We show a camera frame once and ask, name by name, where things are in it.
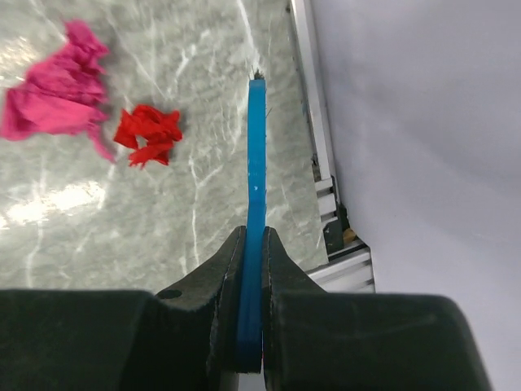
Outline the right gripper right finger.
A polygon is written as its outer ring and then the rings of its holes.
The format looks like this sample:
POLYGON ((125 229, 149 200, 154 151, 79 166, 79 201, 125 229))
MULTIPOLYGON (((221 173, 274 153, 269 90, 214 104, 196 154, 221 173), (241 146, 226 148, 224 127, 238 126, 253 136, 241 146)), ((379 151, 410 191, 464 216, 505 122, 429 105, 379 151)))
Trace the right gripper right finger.
POLYGON ((454 301, 327 292, 289 258, 272 228, 262 255, 267 389, 491 389, 454 301))

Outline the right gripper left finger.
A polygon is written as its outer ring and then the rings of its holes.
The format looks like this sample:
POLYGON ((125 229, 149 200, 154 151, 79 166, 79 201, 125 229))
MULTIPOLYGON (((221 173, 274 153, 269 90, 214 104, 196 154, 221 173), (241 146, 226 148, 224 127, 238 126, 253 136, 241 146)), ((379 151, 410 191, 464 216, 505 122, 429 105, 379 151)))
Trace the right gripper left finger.
POLYGON ((246 230, 157 293, 7 289, 4 390, 236 390, 232 353, 246 230))

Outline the blue hand brush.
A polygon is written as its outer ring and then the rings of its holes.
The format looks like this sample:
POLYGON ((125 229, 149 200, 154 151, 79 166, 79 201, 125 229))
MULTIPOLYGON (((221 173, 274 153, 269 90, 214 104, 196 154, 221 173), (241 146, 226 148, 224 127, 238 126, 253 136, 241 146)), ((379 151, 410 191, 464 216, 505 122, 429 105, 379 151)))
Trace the blue hand brush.
POLYGON ((247 101, 247 225, 234 363, 239 373, 258 373, 262 359, 262 246, 266 220, 266 82, 256 70, 247 101))

